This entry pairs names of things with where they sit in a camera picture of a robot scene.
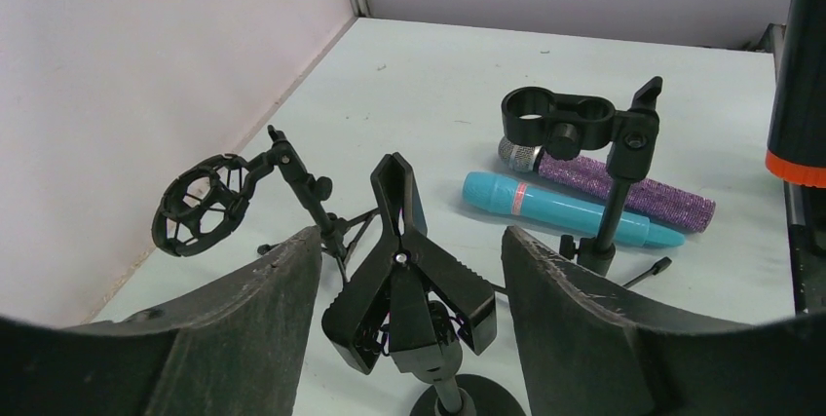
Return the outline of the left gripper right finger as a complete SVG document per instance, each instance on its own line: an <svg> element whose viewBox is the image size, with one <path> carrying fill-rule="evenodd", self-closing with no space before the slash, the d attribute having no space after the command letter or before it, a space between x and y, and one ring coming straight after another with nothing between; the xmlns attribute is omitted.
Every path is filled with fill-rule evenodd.
<svg viewBox="0 0 826 416"><path fill-rule="evenodd" d="M535 415L821 415L823 313L751 325L675 308L510 226L501 259Z"/></svg>

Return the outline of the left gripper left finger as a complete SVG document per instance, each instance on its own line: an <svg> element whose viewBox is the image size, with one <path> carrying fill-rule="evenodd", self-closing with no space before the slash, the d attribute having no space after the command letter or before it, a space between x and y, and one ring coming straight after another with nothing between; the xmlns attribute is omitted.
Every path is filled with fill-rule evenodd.
<svg viewBox="0 0 826 416"><path fill-rule="evenodd" d="M1 322L5 415L288 415L321 267L308 227L123 321Z"/></svg>

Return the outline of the round base clip mic stand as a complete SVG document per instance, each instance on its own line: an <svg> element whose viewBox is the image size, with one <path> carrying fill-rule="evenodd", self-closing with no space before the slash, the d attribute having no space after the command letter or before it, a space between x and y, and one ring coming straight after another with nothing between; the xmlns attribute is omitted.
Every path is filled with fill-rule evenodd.
<svg viewBox="0 0 826 416"><path fill-rule="evenodd" d="M343 360L368 375L380 357L428 385L413 415L521 415L497 382L462 374L498 332L495 289L431 241L410 164L387 154L370 175L382 222L377 244L324 311L321 327Z"/></svg>

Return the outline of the black microphone orange end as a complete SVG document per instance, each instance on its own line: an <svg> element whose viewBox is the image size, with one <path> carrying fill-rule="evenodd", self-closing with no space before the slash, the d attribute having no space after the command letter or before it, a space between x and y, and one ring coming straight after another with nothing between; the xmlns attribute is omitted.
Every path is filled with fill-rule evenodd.
<svg viewBox="0 0 826 416"><path fill-rule="evenodd" d="M791 0L766 167L786 182L825 186L825 0Z"/></svg>

